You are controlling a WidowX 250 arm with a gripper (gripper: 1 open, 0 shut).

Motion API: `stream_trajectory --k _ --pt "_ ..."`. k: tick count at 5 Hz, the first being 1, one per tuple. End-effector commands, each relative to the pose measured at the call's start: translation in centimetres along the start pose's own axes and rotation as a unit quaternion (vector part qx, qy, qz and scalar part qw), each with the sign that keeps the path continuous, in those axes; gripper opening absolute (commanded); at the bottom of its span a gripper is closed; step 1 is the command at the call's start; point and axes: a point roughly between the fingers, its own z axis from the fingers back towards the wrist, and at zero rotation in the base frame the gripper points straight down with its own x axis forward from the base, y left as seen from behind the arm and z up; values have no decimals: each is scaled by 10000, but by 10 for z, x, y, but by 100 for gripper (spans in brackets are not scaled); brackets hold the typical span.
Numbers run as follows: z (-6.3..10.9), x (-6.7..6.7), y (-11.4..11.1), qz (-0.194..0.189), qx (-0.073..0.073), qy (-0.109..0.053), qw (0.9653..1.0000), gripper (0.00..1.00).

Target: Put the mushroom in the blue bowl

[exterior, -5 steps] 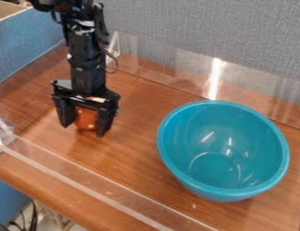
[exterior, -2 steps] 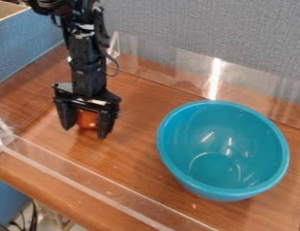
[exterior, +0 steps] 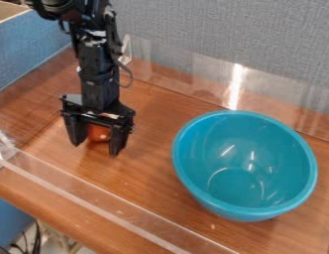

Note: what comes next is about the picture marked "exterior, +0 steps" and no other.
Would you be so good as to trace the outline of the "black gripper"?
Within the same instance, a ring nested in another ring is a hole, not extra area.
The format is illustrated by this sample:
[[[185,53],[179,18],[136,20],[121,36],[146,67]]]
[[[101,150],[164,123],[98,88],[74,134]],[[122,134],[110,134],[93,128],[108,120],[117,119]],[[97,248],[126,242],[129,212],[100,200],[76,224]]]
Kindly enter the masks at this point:
[[[70,143],[77,146],[86,137],[85,125],[109,128],[108,154],[116,157],[133,131],[134,111],[118,101],[118,72],[78,72],[81,92],[62,94],[61,116]]]

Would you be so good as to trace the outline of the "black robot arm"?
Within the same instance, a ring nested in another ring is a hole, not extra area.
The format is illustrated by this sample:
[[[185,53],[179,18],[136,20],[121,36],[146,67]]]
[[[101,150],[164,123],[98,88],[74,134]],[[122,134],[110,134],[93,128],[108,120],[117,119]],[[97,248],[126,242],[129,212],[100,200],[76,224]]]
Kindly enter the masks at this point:
[[[121,41],[108,0],[25,0],[37,15],[58,23],[70,36],[78,60],[81,92],[60,96],[61,116],[73,145],[88,137],[88,130],[108,131],[108,154],[116,156],[133,130],[134,111],[118,101],[118,73],[126,66],[118,61]]]

